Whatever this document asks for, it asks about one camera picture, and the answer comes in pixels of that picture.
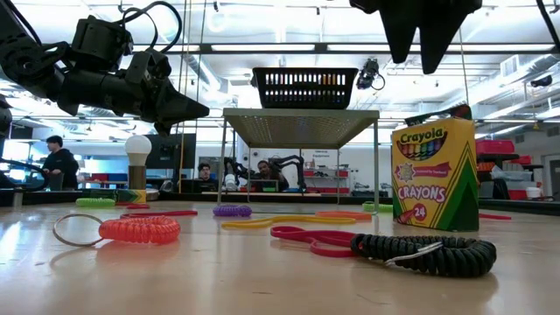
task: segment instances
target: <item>yellow strap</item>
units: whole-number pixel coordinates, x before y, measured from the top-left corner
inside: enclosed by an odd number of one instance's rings
[[[278,215],[257,220],[240,220],[221,223],[222,228],[266,228],[276,222],[314,222],[325,224],[354,224],[353,218],[320,218],[310,215]]]

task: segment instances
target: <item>monitor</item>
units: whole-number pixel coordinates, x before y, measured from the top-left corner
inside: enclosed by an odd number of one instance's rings
[[[146,159],[147,169],[174,170],[181,159],[181,136],[147,135],[151,142],[151,153]],[[184,134],[183,165],[181,169],[194,169],[196,134]]]

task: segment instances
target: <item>metal table frame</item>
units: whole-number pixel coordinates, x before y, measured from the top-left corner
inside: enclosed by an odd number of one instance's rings
[[[248,170],[251,170],[251,148],[323,149],[337,151],[337,179],[340,174],[340,148],[363,130],[374,125],[374,207],[379,211],[379,141],[376,110],[335,109],[275,109],[275,108],[224,108],[221,141],[218,205],[223,191],[224,156],[228,123],[247,144]],[[294,136],[286,123],[293,123],[305,133]],[[250,202],[250,176],[248,177],[247,202]],[[340,203],[340,181],[337,180],[337,200]]]

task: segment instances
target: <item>wooden table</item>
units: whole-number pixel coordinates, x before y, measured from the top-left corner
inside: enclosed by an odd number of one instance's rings
[[[179,217],[179,241],[164,246],[103,241],[71,248],[51,232],[75,205],[0,208],[2,314],[557,314],[560,218],[508,213],[511,221],[482,220],[478,233],[494,242],[498,261],[478,279],[442,278],[386,268],[359,258],[314,255],[279,241],[268,228],[223,230],[215,203],[152,202],[150,211],[199,210]],[[359,210],[359,206],[251,204],[256,211]],[[88,209],[103,220],[123,208]],[[254,214],[261,218],[267,214]],[[383,235],[453,235],[379,219]],[[375,223],[301,224],[308,229],[374,233]],[[98,226],[71,219],[65,237],[92,241]]]

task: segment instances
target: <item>white light bulb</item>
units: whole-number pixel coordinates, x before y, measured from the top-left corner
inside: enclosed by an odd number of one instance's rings
[[[124,144],[124,149],[129,156],[130,166],[144,166],[151,152],[151,142],[145,136],[131,136]]]

